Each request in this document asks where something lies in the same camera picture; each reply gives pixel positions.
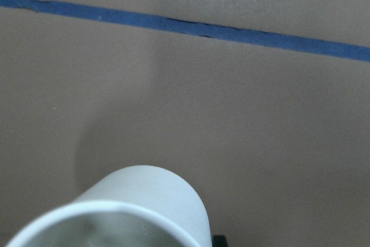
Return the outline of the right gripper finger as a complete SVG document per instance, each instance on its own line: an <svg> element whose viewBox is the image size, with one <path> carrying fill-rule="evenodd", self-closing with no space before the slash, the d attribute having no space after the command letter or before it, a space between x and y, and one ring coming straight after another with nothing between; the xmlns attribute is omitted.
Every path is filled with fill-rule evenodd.
<svg viewBox="0 0 370 247"><path fill-rule="evenodd" d="M228 247L227 237L225 235L214 235L213 247Z"/></svg>

